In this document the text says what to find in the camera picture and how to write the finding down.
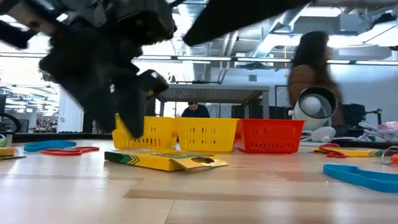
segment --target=black cable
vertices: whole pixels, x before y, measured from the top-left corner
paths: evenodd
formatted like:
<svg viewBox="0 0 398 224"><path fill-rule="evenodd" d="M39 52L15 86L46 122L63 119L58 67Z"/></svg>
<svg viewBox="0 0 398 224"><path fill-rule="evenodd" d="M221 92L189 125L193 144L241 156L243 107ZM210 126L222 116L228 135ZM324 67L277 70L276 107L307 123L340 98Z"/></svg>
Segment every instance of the black cable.
<svg viewBox="0 0 398 224"><path fill-rule="evenodd" d="M182 3L184 3L186 0L175 0L174 2L171 2L169 4L170 8L174 8L177 7L179 5L181 5Z"/></svg>
<svg viewBox="0 0 398 224"><path fill-rule="evenodd" d="M18 133L22 129L21 122L13 115L0 112L0 117L8 118L15 124L16 126L16 130L14 131L15 133Z"/></svg>

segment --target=plastic basket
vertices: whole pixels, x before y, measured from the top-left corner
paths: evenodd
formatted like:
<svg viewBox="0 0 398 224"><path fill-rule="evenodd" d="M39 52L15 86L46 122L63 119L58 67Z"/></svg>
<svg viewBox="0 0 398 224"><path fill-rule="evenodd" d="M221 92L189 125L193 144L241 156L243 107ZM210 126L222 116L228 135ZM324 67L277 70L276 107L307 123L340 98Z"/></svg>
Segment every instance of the plastic basket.
<svg viewBox="0 0 398 224"><path fill-rule="evenodd" d="M131 139L120 117L116 115L116 129L112 132L117 149L171 149L177 143L177 130L173 118L146 116L144 135Z"/></svg>
<svg viewBox="0 0 398 224"><path fill-rule="evenodd" d="M239 120L235 146L251 153L294 153L300 145L304 121Z"/></svg>
<svg viewBox="0 0 398 224"><path fill-rule="evenodd" d="M231 152L238 119L176 118L180 149L196 152Z"/></svg>

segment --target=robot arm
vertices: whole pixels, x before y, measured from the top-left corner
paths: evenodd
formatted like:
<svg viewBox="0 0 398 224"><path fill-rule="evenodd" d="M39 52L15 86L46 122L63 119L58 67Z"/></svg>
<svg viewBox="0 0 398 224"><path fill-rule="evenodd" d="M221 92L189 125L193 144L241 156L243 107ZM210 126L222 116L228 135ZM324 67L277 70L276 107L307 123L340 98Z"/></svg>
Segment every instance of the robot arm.
<svg viewBox="0 0 398 224"><path fill-rule="evenodd" d="M119 113L131 135L139 138L146 100L168 86L156 71L137 75L139 69L131 60L142 55L143 45L173 38L177 27L172 8L184 1L0 0L0 15L29 28L22 31L0 21L0 41L26 49L38 32L50 36L52 49L40 61L40 69L53 76L103 129L114 130L114 115ZM210 0L184 41L200 44L310 1ZM61 14L68 18L58 21Z"/></svg>

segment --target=brown jacket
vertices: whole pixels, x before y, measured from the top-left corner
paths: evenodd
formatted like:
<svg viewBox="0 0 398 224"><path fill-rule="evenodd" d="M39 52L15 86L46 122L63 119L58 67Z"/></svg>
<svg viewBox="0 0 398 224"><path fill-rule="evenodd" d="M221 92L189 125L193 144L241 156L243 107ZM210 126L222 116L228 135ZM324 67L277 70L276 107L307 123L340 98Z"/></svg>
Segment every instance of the brown jacket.
<svg viewBox="0 0 398 224"><path fill-rule="evenodd" d="M325 87L334 93L339 101L337 112L332 117L332 125L343 125L344 117L341 106L343 98L338 85L332 80L317 81L315 76L315 71L308 65L299 65L293 69L287 84L290 104L294 106L297 100L299 100L300 93L306 88L311 86Z"/></svg>

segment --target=person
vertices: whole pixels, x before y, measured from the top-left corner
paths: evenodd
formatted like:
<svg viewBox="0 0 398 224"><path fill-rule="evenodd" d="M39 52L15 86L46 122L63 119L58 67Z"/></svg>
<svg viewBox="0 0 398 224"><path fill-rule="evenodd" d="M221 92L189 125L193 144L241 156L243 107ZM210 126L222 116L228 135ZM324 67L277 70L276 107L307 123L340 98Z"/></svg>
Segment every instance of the person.
<svg viewBox="0 0 398 224"><path fill-rule="evenodd" d="M338 100L338 109L331 119L332 126L344 125L342 112L343 97L340 88L328 72L327 61L331 59L331 48L327 46L328 34L314 31L304 34L296 48L287 88L290 105L294 106L300 93L311 86L330 90Z"/></svg>
<svg viewBox="0 0 398 224"><path fill-rule="evenodd" d="M181 117L183 118L209 118L210 114L206 106L198 103L189 102L188 107L184 110Z"/></svg>

